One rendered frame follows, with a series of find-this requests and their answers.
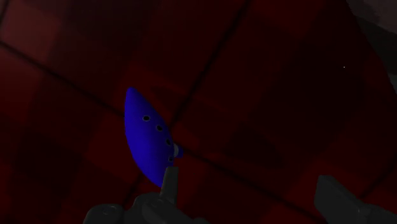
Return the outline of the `blue ocarina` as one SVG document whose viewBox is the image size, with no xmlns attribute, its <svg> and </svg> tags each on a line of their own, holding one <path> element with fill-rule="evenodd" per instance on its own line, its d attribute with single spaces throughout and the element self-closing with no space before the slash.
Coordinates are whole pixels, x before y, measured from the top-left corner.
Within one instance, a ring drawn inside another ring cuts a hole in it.
<svg viewBox="0 0 397 224">
<path fill-rule="evenodd" d="M 164 119 L 136 89 L 127 89 L 125 136 L 132 157 L 142 173 L 161 187 L 166 168 L 183 156 L 183 149 L 172 140 Z"/>
</svg>

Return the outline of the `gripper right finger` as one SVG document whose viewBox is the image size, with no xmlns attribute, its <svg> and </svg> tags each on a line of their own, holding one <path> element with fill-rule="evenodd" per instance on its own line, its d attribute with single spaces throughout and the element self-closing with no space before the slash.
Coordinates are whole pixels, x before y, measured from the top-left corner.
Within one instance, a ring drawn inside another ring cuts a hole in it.
<svg viewBox="0 0 397 224">
<path fill-rule="evenodd" d="M 317 179 L 314 206 L 328 224 L 397 224 L 397 214 L 362 202 L 329 175 Z"/>
</svg>

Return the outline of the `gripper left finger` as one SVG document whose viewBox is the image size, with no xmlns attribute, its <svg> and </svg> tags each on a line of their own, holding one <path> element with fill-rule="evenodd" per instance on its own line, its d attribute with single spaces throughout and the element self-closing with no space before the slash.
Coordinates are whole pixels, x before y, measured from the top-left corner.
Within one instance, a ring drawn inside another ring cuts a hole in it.
<svg viewBox="0 0 397 224">
<path fill-rule="evenodd" d="M 192 219 L 176 207 L 178 172 L 177 167 L 166 168 L 161 191 L 136 197 L 128 210 L 118 204 L 94 206 L 83 224 L 207 224 L 207 220 Z"/>
</svg>

